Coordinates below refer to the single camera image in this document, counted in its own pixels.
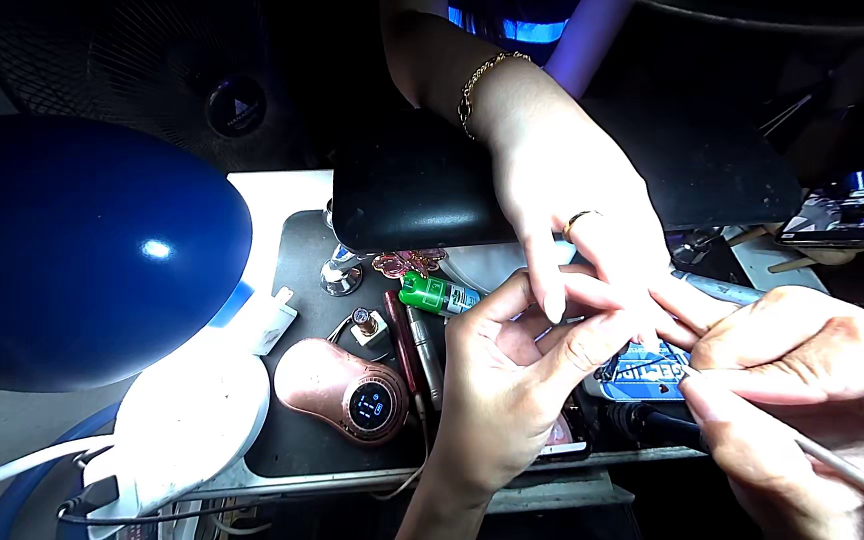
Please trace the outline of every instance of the blue lamp shade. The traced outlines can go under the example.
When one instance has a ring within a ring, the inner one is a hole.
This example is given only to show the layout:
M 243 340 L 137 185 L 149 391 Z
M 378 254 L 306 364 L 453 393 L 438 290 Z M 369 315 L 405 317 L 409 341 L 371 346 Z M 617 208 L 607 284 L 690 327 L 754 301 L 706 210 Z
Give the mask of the blue lamp shade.
M 245 201 L 132 129 L 0 116 L 0 388 L 101 387 L 210 322 L 252 243 Z

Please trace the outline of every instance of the green bottle cap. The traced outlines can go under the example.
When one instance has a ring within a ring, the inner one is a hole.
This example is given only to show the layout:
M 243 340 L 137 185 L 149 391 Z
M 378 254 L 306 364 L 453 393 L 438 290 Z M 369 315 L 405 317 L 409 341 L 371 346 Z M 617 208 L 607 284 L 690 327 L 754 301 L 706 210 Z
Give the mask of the green bottle cap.
M 402 304 L 438 315 L 445 297 L 446 282 L 438 277 L 426 278 L 415 270 L 409 270 L 402 276 L 402 289 L 398 291 L 398 300 Z

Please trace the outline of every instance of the blue label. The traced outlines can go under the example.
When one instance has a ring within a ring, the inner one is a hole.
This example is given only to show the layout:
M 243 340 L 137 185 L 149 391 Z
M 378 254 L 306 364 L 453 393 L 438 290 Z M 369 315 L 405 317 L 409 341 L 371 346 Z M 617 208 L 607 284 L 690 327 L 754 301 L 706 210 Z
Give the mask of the blue label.
M 642 345 L 630 343 L 629 350 L 618 357 L 614 378 L 600 383 L 602 393 L 618 402 L 681 401 L 679 380 L 690 355 L 666 342 L 662 342 L 659 350 L 660 354 L 655 354 Z
M 468 311 L 472 306 L 475 306 L 482 300 L 482 297 L 479 295 L 478 291 L 474 289 L 467 288 L 465 289 L 465 305 L 466 308 L 463 309 L 463 312 Z

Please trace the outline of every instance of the gold ring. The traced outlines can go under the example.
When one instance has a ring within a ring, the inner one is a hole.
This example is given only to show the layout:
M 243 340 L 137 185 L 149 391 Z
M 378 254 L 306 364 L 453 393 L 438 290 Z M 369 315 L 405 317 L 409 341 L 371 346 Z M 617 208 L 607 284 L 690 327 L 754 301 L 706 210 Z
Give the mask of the gold ring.
M 599 213 L 599 210 L 585 210 L 585 211 L 581 211 L 581 212 L 573 215 L 572 219 L 569 219 L 568 223 L 565 224 L 565 227 L 561 228 L 561 238 L 563 240 L 565 240 L 566 242 L 568 242 L 570 244 L 575 243 L 572 241 L 572 235 L 571 235 L 572 225 L 575 223 L 576 219 L 579 219 L 580 217 L 582 217 L 586 214 L 594 214 L 594 215 L 600 215 L 600 216 L 602 215 L 601 213 Z

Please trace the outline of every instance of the digital display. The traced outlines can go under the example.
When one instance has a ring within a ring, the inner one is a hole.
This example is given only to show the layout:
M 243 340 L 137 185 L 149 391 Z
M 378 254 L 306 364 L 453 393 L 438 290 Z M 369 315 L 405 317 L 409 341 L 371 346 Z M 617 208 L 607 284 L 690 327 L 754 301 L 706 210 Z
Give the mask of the digital display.
M 348 408 L 352 422 L 363 430 L 375 430 L 389 419 L 392 398 L 378 382 L 366 382 L 352 393 Z

